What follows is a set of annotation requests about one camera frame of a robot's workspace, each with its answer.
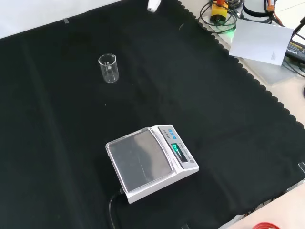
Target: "digital scale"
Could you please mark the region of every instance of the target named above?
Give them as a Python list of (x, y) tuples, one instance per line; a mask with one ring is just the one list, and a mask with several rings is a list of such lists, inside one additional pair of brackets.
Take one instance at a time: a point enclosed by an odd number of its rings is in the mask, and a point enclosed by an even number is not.
[(199, 170), (172, 125), (155, 125), (109, 142), (106, 150), (128, 202)]

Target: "black power adapter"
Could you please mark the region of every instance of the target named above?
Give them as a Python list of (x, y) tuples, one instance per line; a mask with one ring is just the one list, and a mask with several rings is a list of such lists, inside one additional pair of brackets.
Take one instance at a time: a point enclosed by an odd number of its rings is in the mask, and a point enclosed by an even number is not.
[[(291, 38), (293, 38), (293, 36), (296, 35), (304, 25), (305, 17), (301, 19), (299, 26), (296, 27)], [(294, 61), (305, 64), (305, 45), (290, 40), (285, 56), (291, 58)]]

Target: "scale display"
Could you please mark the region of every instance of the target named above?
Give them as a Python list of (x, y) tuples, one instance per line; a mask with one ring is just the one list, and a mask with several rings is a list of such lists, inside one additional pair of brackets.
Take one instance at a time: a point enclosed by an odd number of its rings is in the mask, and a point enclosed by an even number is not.
[(186, 159), (186, 157), (184, 156), (183, 152), (181, 151), (181, 149), (179, 148), (177, 143), (172, 143), (171, 144), (174, 152), (176, 153), (176, 155), (180, 158), (181, 162), (187, 162), (188, 160)]

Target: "white table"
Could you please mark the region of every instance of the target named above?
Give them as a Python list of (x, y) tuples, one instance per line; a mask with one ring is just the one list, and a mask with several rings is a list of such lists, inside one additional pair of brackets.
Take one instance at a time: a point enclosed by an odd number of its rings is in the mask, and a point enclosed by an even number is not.
[[(182, 5), (190, 10), (197, 18), (199, 18), (199, 12), (202, 6), (207, 3), (207, 0), (180, 0)], [(298, 26), (300, 20), (304, 17), (305, 0), (278, 0), (277, 2), (277, 16), (279, 16), (283, 24), (288, 27), (295, 28)], [(305, 35), (305, 28), (301, 30), (301, 35)], [(230, 49), (230, 45), (224, 41), (219, 35), (215, 35), (224, 48)], [(284, 71), (284, 74), (290, 74), (291, 79), (283, 81), (275, 85), (268, 85), (263, 80), (263, 74), (271, 74), (267, 71), (267, 68), (253, 68), (249, 64), (239, 58), (240, 63), (245, 69), (251, 73), (255, 79), (259, 80), (273, 96), (277, 97), (279, 102), (284, 104), (284, 107), (290, 111), (290, 114), (296, 117), (298, 122), (301, 122), (305, 126), (305, 98), (303, 96), (303, 89), (305, 87), (305, 79), (299, 77), (296, 73), (288, 71), (287, 69), (280, 69)]]
[(228, 229), (252, 229), (261, 222), (273, 223), (281, 229), (304, 229), (305, 184), (258, 209)]

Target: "white paper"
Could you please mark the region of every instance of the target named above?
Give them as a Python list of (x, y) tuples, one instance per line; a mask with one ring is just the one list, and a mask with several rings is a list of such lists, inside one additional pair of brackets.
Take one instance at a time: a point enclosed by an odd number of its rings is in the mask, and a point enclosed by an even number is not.
[(238, 20), (231, 56), (282, 65), (293, 29)]

